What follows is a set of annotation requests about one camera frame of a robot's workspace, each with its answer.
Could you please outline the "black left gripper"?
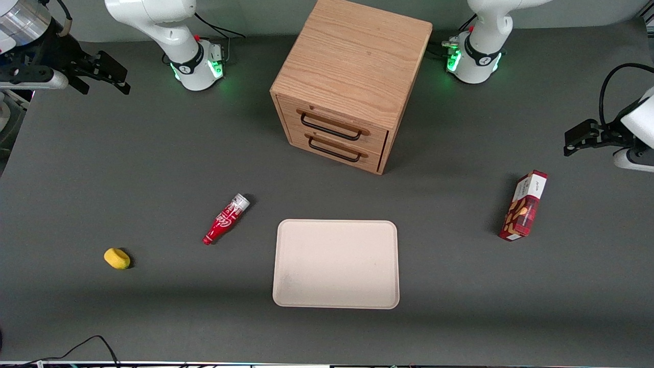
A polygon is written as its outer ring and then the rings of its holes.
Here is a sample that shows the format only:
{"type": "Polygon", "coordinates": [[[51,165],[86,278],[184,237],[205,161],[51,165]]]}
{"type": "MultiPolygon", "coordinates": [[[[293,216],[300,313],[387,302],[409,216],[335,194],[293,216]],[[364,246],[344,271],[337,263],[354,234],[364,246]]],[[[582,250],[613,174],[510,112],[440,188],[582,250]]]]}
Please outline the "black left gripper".
{"type": "Polygon", "coordinates": [[[587,119],[570,128],[564,138],[566,157],[585,148],[613,146],[630,149],[636,145],[636,136],[623,123],[599,125],[595,119],[587,119]]]}

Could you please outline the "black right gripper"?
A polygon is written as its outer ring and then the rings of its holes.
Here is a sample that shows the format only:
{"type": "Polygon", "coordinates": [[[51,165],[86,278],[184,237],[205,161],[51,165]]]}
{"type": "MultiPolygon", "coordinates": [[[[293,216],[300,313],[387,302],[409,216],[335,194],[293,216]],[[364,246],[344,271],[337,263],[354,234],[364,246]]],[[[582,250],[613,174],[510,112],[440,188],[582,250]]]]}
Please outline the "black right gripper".
{"type": "Polygon", "coordinates": [[[73,36],[60,37],[58,31],[61,30],[59,23],[51,23],[38,39],[2,52],[2,78],[14,77],[15,70],[23,67],[49,67],[63,73],[68,85],[81,94],[87,95],[90,89],[81,78],[92,75],[112,84],[121,93],[129,94],[128,70],[121,63],[104,51],[96,55],[85,52],[73,36]]]}

